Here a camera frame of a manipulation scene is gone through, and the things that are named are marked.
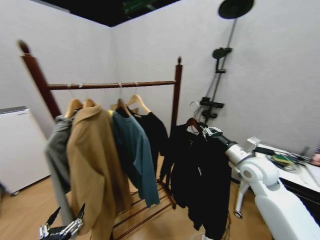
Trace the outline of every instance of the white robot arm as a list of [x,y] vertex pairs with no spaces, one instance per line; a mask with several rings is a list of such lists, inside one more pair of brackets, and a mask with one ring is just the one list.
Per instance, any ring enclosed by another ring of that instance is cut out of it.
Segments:
[[225,147],[230,162],[252,188],[255,204],[275,240],[320,239],[320,227],[300,199],[282,184],[279,170],[272,162],[253,157],[250,150],[245,151],[224,137],[218,128],[201,128],[206,138],[215,138]]

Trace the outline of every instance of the rack finial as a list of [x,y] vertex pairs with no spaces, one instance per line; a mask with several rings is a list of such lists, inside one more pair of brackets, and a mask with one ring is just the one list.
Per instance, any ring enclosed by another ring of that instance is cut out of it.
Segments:
[[19,45],[19,47],[20,47],[20,49],[22,50],[23,53],[30,54],[29,47],[24,41],[19,39],[17,43],[18,43],[18,45]]

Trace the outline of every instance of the white cabinet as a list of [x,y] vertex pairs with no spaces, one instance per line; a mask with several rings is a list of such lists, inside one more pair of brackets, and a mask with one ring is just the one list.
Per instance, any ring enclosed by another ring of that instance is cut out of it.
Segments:
[[7,192],[13,194],[50,174],[45,145],[29,109],[0,114],[0,183]]

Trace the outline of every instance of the hanger hook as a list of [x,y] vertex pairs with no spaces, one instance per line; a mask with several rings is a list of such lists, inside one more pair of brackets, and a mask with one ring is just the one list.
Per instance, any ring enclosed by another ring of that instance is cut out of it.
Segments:
[[[80,89],[82,89],[83,86],[84,86],[84,83],[79,83],[79,86],[78,86],[78,87],[79,87]],[[85,99],[87,99],[87,98],[88,98],[88,89],[85,89],[84,92],[85,92]]]
[[72,97],[73,99],[75,99],[76,97],[75,97],[74,93],[73,93],[72,90],[71,90],[71,84],[72,84],[72,83],[68,83],[68,85],[67,85],[67,86],[68,86],[68,91],[69,91],[71,97]]
[[135,81],[135,90],[134,90],[134,94],[137,94],[137,91],[138,91],[138,83]]
[[119,99],[121,99],[121,95],[122,95],[122,84],[119,82],[119,88],[120,88],[120,91],[119,91]]
[[195,117],[196,114],[197,114],[197,112],[198,112],[198,110],[199,110],[200,105],[199,105],[199,103],[198,103],[197,101],[192,101],[192,102],[189,104],[189,107],[190,107],[193,103],[195,103],[196,106],[197,106],[197,107],[196,107],[196,110],[195,110],[194,113],[193,113],[193,117]]

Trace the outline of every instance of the white wall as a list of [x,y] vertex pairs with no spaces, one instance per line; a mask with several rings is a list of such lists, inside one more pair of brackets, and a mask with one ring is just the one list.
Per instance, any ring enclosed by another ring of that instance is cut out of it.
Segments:
[[[30,0],[2,0],[0,29],[0,109],[30,107],[46,136],[54,121],[19,57],[18,39],[29,45],[49,83],[101,83],[117,78],[112,33],[107,26]],[[88,94],[107,108],[108,99],[116,92],[73,93],[82,100]],[[72,95],[68,91],[54,91],[54,95],[65,112]]]
[[[225,46],[232,21],[217,15],[221,1],[181,0],[114,28],[28,0],[2,0],[0,7],[0,108],[27,105],[46,136],[53,121],[19,58],[25,40],[49,83],[168,81],[182,56],[178,123],[192,116],[210,86],[212,51]],[[256,136],[299,152],[319,142],[318,87],[320,2],[256,0],[238,20],[216,101],[225,103],[210,124],[243,144]],[[132,88],[122,91],[128,100]],[[118,89],[73,91],[108,108]],[[169,129],[173,86],[141,87],[146,105]],[[54,91],[64,112],[68,91]]]
[[[119,81],[167,81],[184,65],[178,123],[192,116],[214,76],[214,49],[225,47],[232,21],[218,17],[221,1],[181,0],[114,27]],[[256,0],[238,19],[210,124],[243,144],[251,136],[300,152],[320,140],[320,2]],[[172,86],[139,89],[170,125]]]

